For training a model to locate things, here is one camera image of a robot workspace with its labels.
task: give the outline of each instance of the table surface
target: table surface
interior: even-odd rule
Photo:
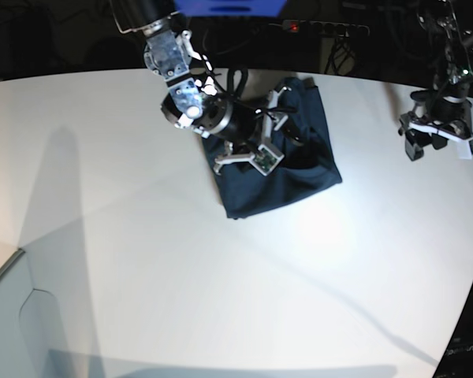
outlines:
[[[147,70],[0,83],[0,245],[57,297],[78,376],[433,375],[473,280],[473,161],[408,160],[410,87],[314,78],[343,184],[239,221]]]

